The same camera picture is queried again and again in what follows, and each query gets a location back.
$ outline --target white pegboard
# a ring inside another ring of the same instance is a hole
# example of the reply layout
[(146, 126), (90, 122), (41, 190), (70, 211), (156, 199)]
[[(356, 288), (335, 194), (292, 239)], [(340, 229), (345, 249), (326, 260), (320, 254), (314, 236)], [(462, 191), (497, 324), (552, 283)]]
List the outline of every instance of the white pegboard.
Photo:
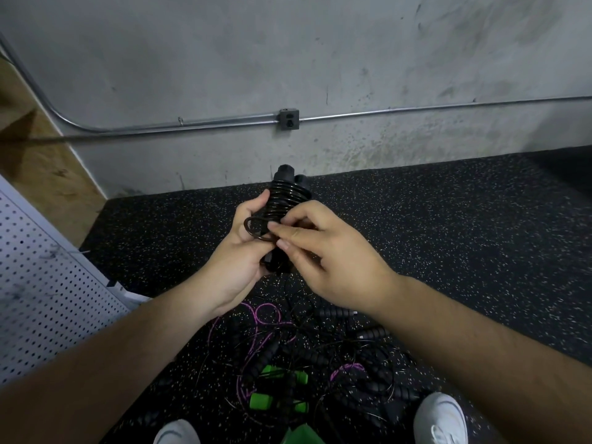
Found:
[(0, 386), (128, 313), (106, 285), (0, 178)]

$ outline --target fingernail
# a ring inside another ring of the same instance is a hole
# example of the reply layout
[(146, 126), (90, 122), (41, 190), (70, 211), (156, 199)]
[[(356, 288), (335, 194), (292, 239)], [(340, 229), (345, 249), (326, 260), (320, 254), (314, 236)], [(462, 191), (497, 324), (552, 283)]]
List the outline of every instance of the fingernail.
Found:
[(279, 247), (282, 251), (285, 251), (290, 247), (290, 244), (287, 241), (282, 240), (281, 238), (275, 242), (277, 247)]

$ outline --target gray wall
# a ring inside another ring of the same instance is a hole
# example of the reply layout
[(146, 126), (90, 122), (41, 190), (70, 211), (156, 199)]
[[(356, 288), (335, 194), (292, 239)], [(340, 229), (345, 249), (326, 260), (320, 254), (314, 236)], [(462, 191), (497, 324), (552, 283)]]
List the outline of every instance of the gray wall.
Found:
[[(592, 93), (592, 0), (0, 0), (0, 28), (94, 126)], [(592, 104), (76, 146), (108, 196), (592, 143)], [(66, 134), (76, 131), (62, 126)]]

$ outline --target metal conduit pipe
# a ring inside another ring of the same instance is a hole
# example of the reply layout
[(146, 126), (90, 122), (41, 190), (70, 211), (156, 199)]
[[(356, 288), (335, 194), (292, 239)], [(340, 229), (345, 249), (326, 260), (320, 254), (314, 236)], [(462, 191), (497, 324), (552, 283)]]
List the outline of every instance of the metal conduit pipe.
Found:
[[(49, 112), (59, 118), (61, 121), (76, 129), (84, 131), (89, 134), (65, 135), (63, 137), (40, 137), (30, 141), (34, 142), (56, 142), (56, 141), (91, 141), (109, 138), (125, 138), (152, 134), (170, 134), (187, 131), (203, 131), (213, 129), (226, 129), (248, 126), (262, 126), (262, 125), (277, 125), (279, 124), (277, 113), (258, 113), (253, 115), (241, 115), (236, 117), (211, 118), (203, 120), (185, 121), (181, 117), (177, 122), (147, 124), (137, 126), (125, 126), (121, 128), (96, 128), (86, 126), (77, 122), (71, 121), (63, 114), (61, 114), (53, 104), (49, 101), (47, 96), (41, 90), (41, 87), (34, 81), (32, 76), (26, 71), (22, 62), (20, 62), (16, 53), (11, 49), (5, 40), (4, 36), (0, 34), (0, 47), (2, 47), (4, 54), (11, 61), (20, 76), (29, 85), (34, 95), (37, 96), (39, 102)], [(578, 95), (578, 96), (550, 96), (542, 98), (527, 98), (516, 99), (509, 101), (491, 101), (491, 102), (469, 102), (457, 104), (441, 104), (433, 106), (412, 106), (412, 107), (397, 107), (387, 109), (380, 109), (377, 111), (364, 112), (348, 112), (336, 113), (332, 115), (319, 115), (316, 117), (302, 117), (300, 123), (308, 123), (313, 121), (338, 120), (348, 118), (370, 117), (372, 115), (388, 115), (388, 114), (403, 114), (414, 112), (433, 112), (433, 111), (449, 111), (455, 109), (473, 109), (473, 108), (487, 108), (487, 107), (501, 107), (501, 106), (519, 106), (519, 105), (534, 105), (545, 103), (558, 102), (577, 102), (577, 101), (592, 101), (592, 95)]]

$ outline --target white sneaker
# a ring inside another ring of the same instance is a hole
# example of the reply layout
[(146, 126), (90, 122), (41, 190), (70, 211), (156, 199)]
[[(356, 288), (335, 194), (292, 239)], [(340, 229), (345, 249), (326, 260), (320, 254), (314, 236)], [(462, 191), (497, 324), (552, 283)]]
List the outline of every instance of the white sneaker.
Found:
[(468, 444), (461, 406), (443, 393), (432, 393), (419, 405), (413, 419), (416, 444)]
[(201, 444), (195, 428), (185, 419), (169, 422), (154, 438), (154, 444)]

